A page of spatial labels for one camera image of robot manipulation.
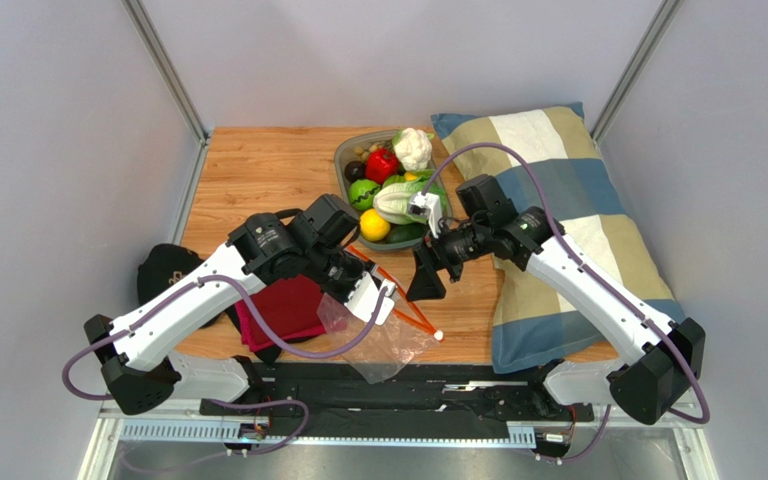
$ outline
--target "wooden table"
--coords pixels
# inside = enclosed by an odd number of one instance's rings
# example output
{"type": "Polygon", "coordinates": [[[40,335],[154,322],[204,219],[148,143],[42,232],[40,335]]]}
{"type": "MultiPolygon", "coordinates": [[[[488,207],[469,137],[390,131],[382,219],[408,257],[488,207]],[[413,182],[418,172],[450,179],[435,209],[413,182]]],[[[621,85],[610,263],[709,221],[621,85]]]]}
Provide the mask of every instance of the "wooden table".
{"type": "MultiPolygon", "coordinates": [[[[389,128],[394,127],[216,129],[183,246],[206,257],[251,214],[306,208],[323,193],[339,195],[334,173],[336,148],[348,138],[389,128]]],[[[437,140],[433,145],[439,164],[446,158],[446,150],[437,140]]],[[[447,168],[442,177],[456,216],[463,218],[464,211],[455,200],[455,187],[464,181],[463,177],[455,167],[447,168]]],[[[379,253],[360,242],[355,245],[403,283],[410,282],[414,271],[410,251],[379,253]]],[[[447,284],[444,300],[420,302],[420,308],[445,333],[445,339],[417,361],[489,364],[491,322],[501,282],[502,273],[494,270],[490,257],[485,257],[464,266],[461,282],[447,284]]],[[[323,351],[331,345],[325,337],[319,337],[300,347],[323,351]]],[[[209,358],[246,355],[256,359],[241,344],[238,332],[226,317],[193,333],[177,350],[209,358]]],[[[616,356],[608,343],[601,342],[569,360],[595,361],[616,356]]],[[[281,361],[295,360],[303,359],[287,353],[281,356],[281,361]]]]}

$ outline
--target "yellow fruit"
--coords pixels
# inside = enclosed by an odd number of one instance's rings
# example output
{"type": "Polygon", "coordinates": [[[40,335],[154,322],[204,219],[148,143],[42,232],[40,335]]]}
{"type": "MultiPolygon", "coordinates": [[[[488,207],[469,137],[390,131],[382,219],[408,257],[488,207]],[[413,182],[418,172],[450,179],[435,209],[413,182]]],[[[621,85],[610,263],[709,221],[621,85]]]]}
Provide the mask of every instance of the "yellow fruit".
{"type": "Polygon", "coordinates": [[[375,209],[370,209],[360,216],[360,234],[370,242],[383,240],[390,233],[390,223],[381,218],[375,209]]]}

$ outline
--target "transparent plastic bag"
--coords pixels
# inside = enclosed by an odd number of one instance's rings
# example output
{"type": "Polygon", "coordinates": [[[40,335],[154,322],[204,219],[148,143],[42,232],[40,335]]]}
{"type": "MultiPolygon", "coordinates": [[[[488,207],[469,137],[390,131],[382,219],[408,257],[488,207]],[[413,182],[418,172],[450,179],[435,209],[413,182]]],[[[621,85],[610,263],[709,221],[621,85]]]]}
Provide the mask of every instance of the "transparent plastic bag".
{"type": "MultiPolygon", "coordinates": [[[[404,300],[396,301],[396,308],[409,312],[404,300]]],[[[339,302],[324,295],[317,310],[319,319],[328,332],[333,348],[345,345],[357,336],[366,323],[355,317],[339,302]]],[[[369,383],[378,383],[396,375],[417,355],[437,345],[433,335],[390,314],[383,325],[376,325],[356,347],[342,357],[369,383]]]]}

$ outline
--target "robotic arm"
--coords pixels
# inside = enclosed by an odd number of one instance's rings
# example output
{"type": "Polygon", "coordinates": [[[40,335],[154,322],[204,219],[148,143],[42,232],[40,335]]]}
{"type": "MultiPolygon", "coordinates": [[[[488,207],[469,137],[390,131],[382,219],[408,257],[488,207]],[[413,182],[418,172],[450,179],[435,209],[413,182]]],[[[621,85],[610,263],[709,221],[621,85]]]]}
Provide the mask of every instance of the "robotic arm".
{"type": "Polygon", "coordinates": [[[445,269],[454,283],[460,280],[467,261],[491,253],[510,260],[561,293],[620,356],[618,361],[557,366],[545,381],[550,395],[561,405],[616,403],[639,422],[656,423],[688,390],[690,381],[653,328],[671,339],[698,377],[705,338],[700,325],[690,318],[675,323],[637,298],[594,264],[556,224],[570,250],[565,248],[545,212],[530,207],[517,213],[495,178],[480,175],[459,186],[456,193],[469,220],[454,229],[439,222],[435,207],[439,202],[431,198],[433,194],[418,194],[420,198],[412,200],[412,212],[426,216],[437,228],[414,247],[416,274],[408,300],[443,298],[446,289],[437,276],[439,270],[445,269]],[[629,305],[652,323],[642,323],[644,318],[637,318],[629,305]]]}
{"type": "Polygon", "coordinates": [[[304,275],[366,322],[378,305],[376,323],[383,323],[394,305],[389,296],[395,285],[373,277],[374,264],[348,254],[340,243],[358,222],[354,209],[334,195],[322,195],[305,211],[252,215],[197,270],[148,304],[114,320],[88,320],[90,343],[120,337],[95,353],[121,410],[142,413],[168,398],[231,402],[241,396],[254,376],[247,359],[207,360],[173,349],[243,292],[253,295],[280,279],[304,275]],[[285,225],[281,219],[287,217],[292,220],[285,225]],[[165,308],[171,302],[173,308],[165,308]]]}

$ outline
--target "gray floor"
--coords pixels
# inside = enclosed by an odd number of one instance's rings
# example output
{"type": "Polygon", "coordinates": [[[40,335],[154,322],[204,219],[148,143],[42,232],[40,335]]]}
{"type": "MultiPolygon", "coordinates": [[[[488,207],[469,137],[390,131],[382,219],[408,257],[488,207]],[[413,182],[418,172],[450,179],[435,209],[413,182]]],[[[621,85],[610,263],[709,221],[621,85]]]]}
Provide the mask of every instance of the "gray floor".
{"type": "MultiPolygon", "coordinates": [[[[583,448],[593,430],[577,432],[572,451],[583,448]]],[[[144,442],[122,445],[127,460],[142,468],[163,468],[221,451],[218,445],[144,442]]],[[[536,462],[512,450],[402,447],[290,446],[262,457],[219,458],[196,468],[142,475],[116,465],[110,479],[685,479],[671,430],[610,429],[581,463],[561,467],[536,462]]]]}

